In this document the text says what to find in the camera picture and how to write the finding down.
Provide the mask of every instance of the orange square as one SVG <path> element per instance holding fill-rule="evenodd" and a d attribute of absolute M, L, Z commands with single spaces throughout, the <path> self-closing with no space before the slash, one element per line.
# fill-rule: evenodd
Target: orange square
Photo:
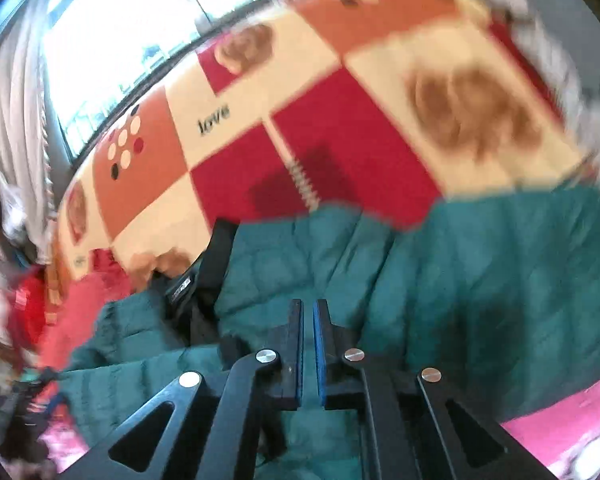
<path fill-rule="evenodd" d="M 392 32 L 460 15 L 455 0 L 303 0 L 296 12 L 340 56 Z"/>
<path fill-rule="evenodd" d="M 154 87 L 96 147 L 94 188 L 109 237 L 186 173 L 164 87 Z"/>

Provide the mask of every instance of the window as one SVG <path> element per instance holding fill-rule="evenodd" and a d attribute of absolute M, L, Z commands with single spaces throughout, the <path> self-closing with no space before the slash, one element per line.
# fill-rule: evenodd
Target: window
<path fill-rule="evenodd" d="M 157 67 L 257 0 L 73 0 L 45 37 L 50 97 L 76 157 Z M 62 6 L 51 0 L 50 16 Z"/>

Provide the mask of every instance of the triangular cutout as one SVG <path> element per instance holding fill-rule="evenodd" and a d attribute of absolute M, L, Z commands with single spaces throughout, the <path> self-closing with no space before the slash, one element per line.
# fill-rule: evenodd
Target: triangular cutout
<path fill-rule="evenodd" d="M 466 461 L 471 467 L 485 466 L 505 452 L 505 449 L 457 402 L 450 399 L 445 406 L 460 439 Z"/>
<path fill-rule="evenodd" d="M 160 404 L 109 449 L 110 459 L 136 472 L 146 471 L 174 409 L 172 402 Z"/>

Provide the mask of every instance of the green puffer jacket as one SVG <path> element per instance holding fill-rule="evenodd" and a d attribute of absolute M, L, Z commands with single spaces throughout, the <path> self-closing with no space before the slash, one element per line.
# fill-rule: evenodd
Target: green puffer jacket
<path fill-rule="evenodd" d="M 155 307 L 124 314 L 138 296 L 107 306 L 61 379 L 90 444 L 181 371 L 219 368 L 213 347 L 169 352 Z M 303 408 L 285 414 L 288 453 L 256 477 L 359 478 L 355 417 L 319 408 L 312 303 L 326 298 L 365 352 L 440 368 L 497 420 L 547 407 L 600 379 L 600 192 L 439 203 L 404 232 L 339 206 L 241 225 L 215 307 L 221 333 L 257 349 L 291 298 L 306 306 Z"/>

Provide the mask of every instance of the curtain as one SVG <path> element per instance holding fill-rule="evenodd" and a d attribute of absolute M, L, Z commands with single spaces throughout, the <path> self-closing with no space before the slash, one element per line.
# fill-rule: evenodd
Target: curtain
<path fill-rule="evenodd" d="M 20 190 L 40 263 L 49 259 L 54 216 L 43 85 L 48 2 L 29 0 L 0 44 L 0 174 Z"/>

